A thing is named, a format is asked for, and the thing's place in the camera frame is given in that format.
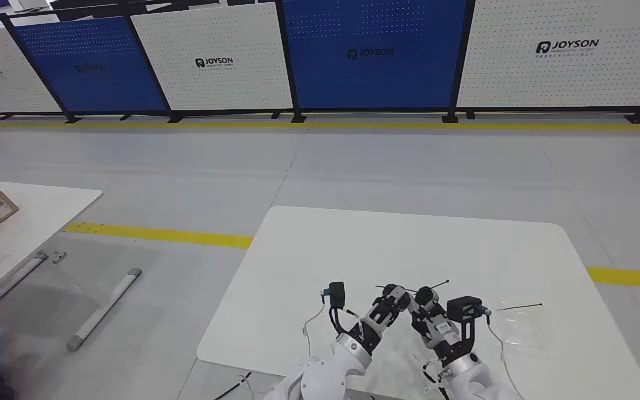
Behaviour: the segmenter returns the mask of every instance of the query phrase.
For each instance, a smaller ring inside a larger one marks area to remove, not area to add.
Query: white tabletop
[[[320,309],[319,291],[344,281],[347,308],[369,310],[375,285],[437,289],[446,300],[472,295],[490,307],[542,302],[525,332],[538,346],[507,346],[527,400],[631,399],[640,369],[562,228],[553,224],[274,207],[198,347],[198,358],[286,375],[307,358],[301,333]],[[500,312],[494,323],[500,327]],[[335,333],[326,309],[309,326],[312,351],[329,357]],[[498,329],[498,334],[506,334]],[[476,353],[508,384],[499,344],[477,321]],[[351,388],[422,400],[422,363],[434,356],[407,313],[384,332],[365,377]]]
[[[0,182],[20,211],[0,224],[0,280],[102,196],[99,190]]]

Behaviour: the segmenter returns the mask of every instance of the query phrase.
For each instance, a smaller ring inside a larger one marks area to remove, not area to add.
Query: metal bar
[[[289,78],[289,90],[291,91],[291,104],[293,105],[293,123],[303,123],[307,117],[302,115],[300,104],[298,103],[298,90],[296,88],[296,78],[293,73],[293,62],[291,61],[291,48],[289,47],[289,34],[284,18],[283,0],[275,0],[276,13],[278,14],[278,25],[280,26],[280,38],[282,40],[282,52],[284,53],[284,63],[287,67],[287,77]]]
[[[134,2],[131,4],[137,4],[137,5],[145,5],[145,6],[150,6],[150,5],[154,5],[154,4],[174,4],[174,3],[179,3],[179,1],[176,0],[151,0],[151,1],[141,1],[141,2]],[[93,6],[83,6],[83,7],[75,7],[75,8],[61,8],[61,9],[57,9],[57,10],[46,10],[46,11],[35,11],[35,12],[30,12],[30,13],[20,13],[20,14],[14,14],[14,15],[9,15],[10,19],[14,19],[14,18],[22,18],[22,17],[33,17],[33,16],[37,16],[37,15],[52,15],[52,14],[58,14],[58,13],[68,13],[68,12],[77,12],[77,11],[82,11],[82,10],[101,10],[101,9],[105,9],[105,8],[118,8],[121,4],[99,4],[99,5],[93,5]]]
[[[456,111],[466,112],[564,112],[564,111],[612,111],[636,112],[638,106],[584,106],[584,107],[458,107]]]
[[[2,287],[0,287],[0,298],[7,294],[15,285],[18,284],[22,279],[24,279],[31,271],[33,271],[38,265],[40,265],[44,260],[48,257],[43,252],[38,252],[36,255],[29,261],[27,261],[18,272],[11,275],[5,282],[3,282]]]
[[[142,53],[142,57],[144,58],[144,61],[147,64],[147,68],[149,69],[149,74],[151,74],[151,77],[153,78],[153,82],[155,83],[156,88],[158,89],[158,92],[160,93],[160,97],[162,98],[162,102],[164,103],[164,106],[165,106],[165,108],[167,110],[167,115],[169,116],[169,123],[180,122],[180,120],[176,121],[176,115],[171,110],[171,106],[169,105],[169,101],[167,100],[167,96],[165,96],[165,94],[164,94],[164,90],[162,90],[162,85],[160,85],[160,81],[158,80],[158,76],[156,75],[156,71],[154,71],[153,65],[151,65],[151,60],[149,60],[149,56],[147,55],[147,51],[144,49],[144,46],[142,45],[142,40],[140,40],[140,36],[138,35],[138,31],[136,30],[136,27],[133,25],[133,21],[131,20],[131,15],[129,15],[128,4],[120,4],[120,7],[122,7],[122,10],[124,12],[124,18],[127,20],[127,24],[129,25],[129,28],[131,29],[131,33],[133,34],[133,37],[134,37],[135,41],[138,44],[138,46],[140,47],[140,52]]]
[[[458,122],[456,117],[456,107],[458,105],[458,95],[460,94],[460,84],[462,83],[462,72],[464,61],[467,57],[467,47],[469,46],[469,36],[471,36],[471,24],[473,23],[473,11],[476,8],[476,0],[467,0],[467,7],[464,10],[464,21],[462,23],[462,35],[460,36],[460,47],[458,48],[458,60],[456,61],[456,72],[453,76],[453,89],[451,91],[451,102],[446,116],[442,117],[442,122]]]
[[[80,121],[80,118],[76,118],[73,114],[71,114],[66,109],[64,104],[62,104],[62,100],[58,97],[56,92],[53,90],[53,87],[51,86],[47,78],[44,76],[42,71],[40,71],[40,68],[38,68],[38,65],[36,64],[33,57],[31,57],[31,54],[29,53],[29,50],[27,50],[27,47],[25,46],[25,44],[22,42],[22,39],[20,39],[20,36],[16,31],[16,27],[13,25],[13,22],[11,21],[9,16],[4,13],[0,14],[0,20],[2,21],[2,24],[7,29],[7,32],[9,32],[9,35],[11,35],[11,37],[13,38],[13,41],[16,43],[16,45],[18,46],[18,48],[20,49],[24,57],[29,62],[29,65],[31,65],[31,68],[33,68],[35,73],[38,75],[38,78],[40,78],[44,86],[47,88],[47,90],[51,94],[51,97],[53,97],[53,100],[55,100],[56,104],[58,104],[58,107],[60,107],[60,110],[62,110],[62,113],[67,118],[67,123],[73,124]]]
[[[78,350],[82,343],[84,343],[85,339],[93,332],[96,326],[102,321],[102,319],[107,315],[109,310],[113,308],[116,302],[122,297],[124,292],[127,291],[129,286],[133,283],[133,281],[142,274],[142,271],[138,268],[132,268],[127,275],[118,283],[113,292],[111,292],[111,296],[109,298],[109,302],[104,306],[98,308],[91,314],[89,319],[78,329],[75,335],[67,342],[67,350],[69,352],[74,352]]]

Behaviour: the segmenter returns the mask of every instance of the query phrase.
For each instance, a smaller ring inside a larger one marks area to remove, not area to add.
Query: black wire
[[[379,287],[379,288],[384,289],[386,286],[376,285],[375,287]],[[418,291],[417,291],[417,290],[413,290],[413,289],[407,289],[407,288],[404,288],[404,290],[406,290],[407,292],[418,293]]]
[[[529,308],[529,307],[538,307],[541,306],[542,303],[536,303],[536,304],[527,304],[526,306],[515,306],[515,307],[507,307],[507,308],[499,308],[496,311],[506,311],[506,310],[515,310],[517,308]]]
[[[333,310],[333,318],[334,318],[334,325],[333,327],[336,329],[336,331],[338,332],[338,334],[340,333],[347,333],[347,331],[344,330],[344,328],[342,327],[342,325],[340,325],[340,317],[338,316],[338,309],[337,308],[332,308]]]
[[[235,385],[233,385],[229,390],[227,390],[226,392],[222,393],[220,396],[216,397],[213,400],[220,400],[221,398],[223,398],[224,396],[228,395],[229,393],[233,392],[234,390],[236,390],[240,385],[242,385],[242,383],[244,381],[247,380],[247,378],[249,378],[251,376],[251,372],[247,372],[247,374],[244,376],[244,378],[242,378],[242,380],[238,383],[236,383]]]
[[[438,388],[440,389],[440,393],[442,393],[442,397],[444,397],[444,400],[449,400],[449,395],[447,394],[447,391],[444,388]]]
[[[426,377],[427,377],[427,379],[429,379],[429,382],[431,382],[431,383],[436,383],[436,380],[435,380],[435,379],[433,379],[433,378],[431,377],[431,375],[429,375],[429,374],[427,373],[427,371],[422,371],[422,373],[424,374],[424,376],[426,376]]]

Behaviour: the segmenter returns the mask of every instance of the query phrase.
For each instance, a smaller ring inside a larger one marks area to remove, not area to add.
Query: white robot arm
[[[424,344],[441,360],[443,370],[439,376],[446,382],[451,400],[521,400],[496,382],[486,364],[472,352],[474,321],[490,314],[480,299],[465,296],[451,300],[445,312],[438,295],[427,286],[414,298],[402,286],[387,285],[369,312],[346,331],[338,316],[338,310],[344,307],[344,285],[334,282],[327,292],[331,298],[329,315],[339,334],[332,345],[333,356],[328,360],[311,358],[285,377],[264,400],[347,400],[346,377],[365,374],[382,332],[404,310],[411,313],[411,325]],[[452,321],[460,323],[462,338]],[[471,390],[474,382],[480,384],[479,390]],[[441,392],[449,400],[447,392]]]

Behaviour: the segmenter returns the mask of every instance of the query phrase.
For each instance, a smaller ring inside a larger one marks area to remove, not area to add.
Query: cable
[[[221,398],[223,398],[224,396],[228,395],[229,393],[233,392],[234,390],[236,390],[240,385],[242,385],[243,382],[246,382],[247,379],[251,376],[251,372],[247,372],[247,374],[242,377],[242,380],[238,383],[236,383],[235,385],[231,386],[231,388],[229,390],[227,390],[226,392],[222,393],[220,396],[216,397],[213,400],[220,400]]]
[[[313,317],[309,318],[302,327],[302,334],[307,338],[307,349],[309,350],[309,357],[311,357],[311,339],[309,338],[309,330],[307,329],[307,325],[314,319],[318,318],[318,315],[320,315],[322,311],[324,311],[324,297],[322,298],[322,308],[320,308],[320,311],[318,311]]]
[[[338,332],[338,335],[341,333],[347,333],[342,325],[340,325],[340,318],[338,317],[338,309],[336,307],[331,307],[329,309],[329,319],[331,320],[333,328],[336,330],[336,332]]]
[[[515,310],[515,309],[518,309],[518,308],[538,307],[538,306],[541,306],[541,305],[542,305],[542,303],[527,304],[526,306],[515,306],[515,307],[499,308],[496,311],[507,311],[507,310]]]
[[[502,361],[502,365],[504,365],[504,370],[507,371],[507,377],[509,378],[509,382],[511,382],[511,386],[513,386],[513,389],[516,391],[516,393],[518,393],[518,396],[520,396],[520,398],[524,400],[524,396],[520,394],[520,391],[516,387],[516,384],[513,383],[513,379],[511,378],[511,374],[509,373],[509,367],[507,367],[507,359],[504,356],[504,342],[502,341],[502,339],[498,337],[498,335],[496,335],[493,329],[491,329],[491,325],[489,324],[489,318],[487,318],[487,328],[489,328],[489,332],[491,332],[493,337],[496,338],[498,342],[500,342],[500,359]]]
[[[241,383],[244,382],[247,384],[247,387],[249,388],[249,392],[251,393],[251,400],[256,400],[255,396],[253,395],[253,389],[251,388],[251,384],[249,383],[249,381],[247,379],[243,379],[240,382]]]

